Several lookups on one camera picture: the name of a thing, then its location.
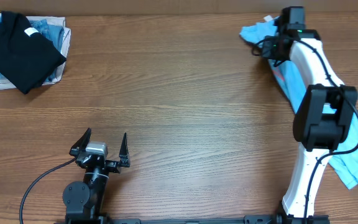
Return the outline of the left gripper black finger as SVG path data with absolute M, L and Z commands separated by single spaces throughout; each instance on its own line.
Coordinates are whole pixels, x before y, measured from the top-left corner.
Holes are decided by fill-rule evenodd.
M 121 148 L 119 151 L 119 158 L 120 158 L 120 166 L 121 167 L 130 167 L 131 166 L 131 160 L 129 156 L 129 150 L 127 145 L 127 133 L 124 133 Z
M 77 140 L 74 145 L 72 145 L 69 155 L 71 156 L 78 156 L 81 152 L 85 151 L 91 137 L 91 128 L 88 128 L 82 137 Z

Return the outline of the light blue t-shirt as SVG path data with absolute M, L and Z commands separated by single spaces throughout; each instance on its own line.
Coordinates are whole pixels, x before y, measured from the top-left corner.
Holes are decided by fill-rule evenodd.
M 277 27 L 274 26 L 274 21 L 270 19 L 267 22 L 258 22 L 252 26 L 244 26 L 239 35 L 246 42 L 255 44 L 267 35 L 275 35 L 276 30 Z M 306 87 L 295 64 L 291 61 L 286 61 L 274 67 L 273 60 L 268 60 L 268 64 L 273 71 L 277 83 L 291 103 L 291 107 L 294 111 L 297 111 L 306 92 Z M 350 154 L 332 156 L 329 164 L 348 189 L 358 185 L 358 149 Z

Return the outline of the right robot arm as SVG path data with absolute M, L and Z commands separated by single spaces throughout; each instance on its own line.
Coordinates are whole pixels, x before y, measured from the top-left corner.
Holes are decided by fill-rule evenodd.
M 274 67 L 293 62 L 306 93 L 293 120 L 298 160 L 271 222 L 329 223 L 328 216 L 314 214 L 314 201 L 328 161 L 340 153 L 338 146 L 347 139 L 353 117 L 358 118 L 358 93 L 333 72 L 318 32 L 306 27 L 302 6 L 282 9 L 274 25 L 275 35 L 259 42 L 260 56 L 273 60 Z

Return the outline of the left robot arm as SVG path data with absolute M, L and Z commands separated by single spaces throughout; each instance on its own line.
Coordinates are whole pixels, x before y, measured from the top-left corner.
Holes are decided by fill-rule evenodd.
M 109 215 L 101 212 L 104 193 L 110 173 L 119 174 L 123 167 L 131 166 L 127 134 L 123 136 L 118 161 L 107 159 L 107 144 L 92 141 L 90 128 L 74 143 L 69 155 L 85 174 L 82 181 L 68 184 L 63 191 L 65 223 L 110 223 Z

